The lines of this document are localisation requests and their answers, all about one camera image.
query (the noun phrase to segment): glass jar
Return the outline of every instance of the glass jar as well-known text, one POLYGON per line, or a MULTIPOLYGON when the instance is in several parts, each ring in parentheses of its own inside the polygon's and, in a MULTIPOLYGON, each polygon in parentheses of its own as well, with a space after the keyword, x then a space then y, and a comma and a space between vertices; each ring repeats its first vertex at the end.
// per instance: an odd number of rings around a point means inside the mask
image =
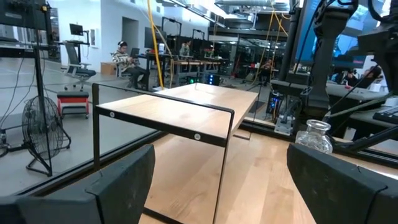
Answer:
POLYGON ((330 154, 333 147, 326 135, 330 127, 330 124, 326 122, 310 119, 307 121, 307 130, 297 133, 296 143, 330 154))

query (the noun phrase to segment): wooden board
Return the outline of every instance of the wooden board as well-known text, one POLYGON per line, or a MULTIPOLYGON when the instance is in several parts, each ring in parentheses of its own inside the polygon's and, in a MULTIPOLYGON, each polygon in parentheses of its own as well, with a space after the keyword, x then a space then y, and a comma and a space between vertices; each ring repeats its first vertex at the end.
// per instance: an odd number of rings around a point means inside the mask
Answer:
MULTIPOLYGON (((154 144, 156 165, 146 206, 183 223, 211 223, 222 148, 173 135, 154 144)), ((250 141, 231 139, 217 223, 315 223, 286 166, 288 145, 258 134, 250 141)), ((398 170, 337 157, 398 179, 398 170)), ((140 223, 160 222, 142 215, 140 223)))
MULTIPOLYGON (((232 109, 235 111, 233 131, 239 127, 245 114, 257 98, 257 93, 200 83, 162 90, 157 93, 232 109)), ((230 114, 224 111, 149 95, 104 103, 99 107, 222 138, 226 137, 230 119, 230 114)))

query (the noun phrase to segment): doorway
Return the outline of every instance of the doorway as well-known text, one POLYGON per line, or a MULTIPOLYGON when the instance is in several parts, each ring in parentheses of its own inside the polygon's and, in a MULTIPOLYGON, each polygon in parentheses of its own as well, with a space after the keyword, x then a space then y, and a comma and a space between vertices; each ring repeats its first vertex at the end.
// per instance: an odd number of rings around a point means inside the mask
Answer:
POLYGON ((127 42, 127 52, 132 48, 139 48, 138 45, 138 21, 123 17, 122 19, 122 40, 127 42))

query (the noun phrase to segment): storage box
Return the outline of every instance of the storage box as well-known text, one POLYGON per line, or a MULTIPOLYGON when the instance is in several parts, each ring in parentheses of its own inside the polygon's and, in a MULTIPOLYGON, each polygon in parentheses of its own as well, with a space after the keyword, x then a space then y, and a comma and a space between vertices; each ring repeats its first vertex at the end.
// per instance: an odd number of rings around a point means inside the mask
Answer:
POLYGON ((101 62, 101 73, 104 75, 115 75, 116 65, 112 62, 101 62))

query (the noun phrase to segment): person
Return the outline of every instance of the person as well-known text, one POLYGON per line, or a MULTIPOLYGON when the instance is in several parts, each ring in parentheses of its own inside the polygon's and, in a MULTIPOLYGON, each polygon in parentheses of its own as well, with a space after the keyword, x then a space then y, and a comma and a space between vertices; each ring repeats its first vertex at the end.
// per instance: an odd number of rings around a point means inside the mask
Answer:
POLYGON ((355 86, 358 79, 355 77, 354 71, 348 71, 347 76, 344 77, 344 81, 347 81, 347 85, 355 86))
POLYGON ((380 67, 370 67, 367 69, 363 75, 363 80, 358 80, 361 82, 358 84, 358 88, 368 88, 376 79, 381 78, 381 68, 380 67))
POLYGON ((182 43, 180 48, 180 56, 189 56, 191 46, 191 40, 182 43))
POLYGON ((140 75, 144 75, 144 78, 141 79, 140 83, 147 86, 146 80, 148 80, 149 72, 146 69, 139 67, 139 62, 137 59, 130 57, 126 51, 127 43, 125 41, 120 41, 118 43, 117 51, 113 53, 112 61, 113 63, 119 65, 121 73, 130 74, 130 82, 127 87, 138 88, 138 77, 140 75))
POLYGON ((271 79, 271 73, 272 73, 272 60, 268 59, 267 62, 261 66, 262 70, 260 72, 259 76, 259 81, 263 82, 263 85, 266 86, 268 79, 271 79))

